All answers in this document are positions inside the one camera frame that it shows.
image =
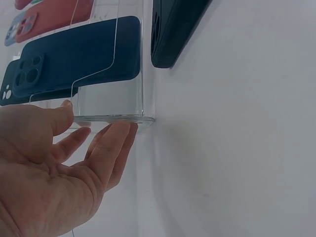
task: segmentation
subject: black phone case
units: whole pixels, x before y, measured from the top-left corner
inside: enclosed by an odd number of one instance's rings
[[[212,0],[154,0],[151,57],[156,68],[172,67]]]
[[[9,63],[6,68],[2,86],[0,89],[0,105],[14,105],[14,104],[24,104],[30,101],[30,96],[26,97],[16,97],[12,93],[12,86],[14,81],[14,75],[17,66],[19,65],[20,60],[15,60]],[[77,94],[78,88],[73,89],[73,95]],[[52,91],[43,94],[37,94],[32,96],[32,102],[42,101],[42,100],[51,100],[51,99],[61,99],[61,98],[70,98],[71,89]]]
[[[74,86],[130,80],[139,71],[140,22],[127,16],[118,22],[88,24],[28,43],[21,54],[13,92],[24,97],[67,89],[84,77]]]

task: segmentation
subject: palm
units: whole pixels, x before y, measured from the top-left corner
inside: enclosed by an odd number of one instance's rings
[[[120,180],[137,125],[117,122],[106,127],[95,136],[84,160],[67,167],[61,163],[90,133],[81,128],[53,145],[53,136],[72,122],[69,106],[1,108],[0,218],[16,235],[68,232],[89,220],[104,192]]]

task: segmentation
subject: finger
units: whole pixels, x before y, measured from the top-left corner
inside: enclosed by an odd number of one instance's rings
[[[95,148],[95,145],[97,145],[100,138],[104,135],[104,133],[106,133],[109,130],[110,127],[111,127],[111,124],[103,128],[101,131],[97,133],[97,135],[95,135],[95,137],[93,138],[92,142],[89,145],[87,153],[85,154],[84,160],[87,160],[90,157],[93,149]]]
[[[51,153],[59,163],[65,162],[87,139],[91,132],[88,127],[82,127],[52,146]]]
[[[112,189],[117,184],[119,184],[120,179],[122,178],[123,171],[127,162],[128,154],[130,149],[133,146],[137,133],[138,125],[136,123],[131,123],[129,134],[123,144],[120,154],[118,155],[117,160],[115,161],[112,174],[110,176],[109,183],[107,185],[107,190]]]
[[[113,123],[94,147],[87,166],[97,175],[105,190],[110,179],[115,161],[129,134],[130,123],[118,121]]]
[[[91,122],[76,122],[80,127],[91,127]]]
[[[65,132],[74,122],[73,105],[65,100],[57,109],[44,109],[47,119],[51,125],[53,136]]]

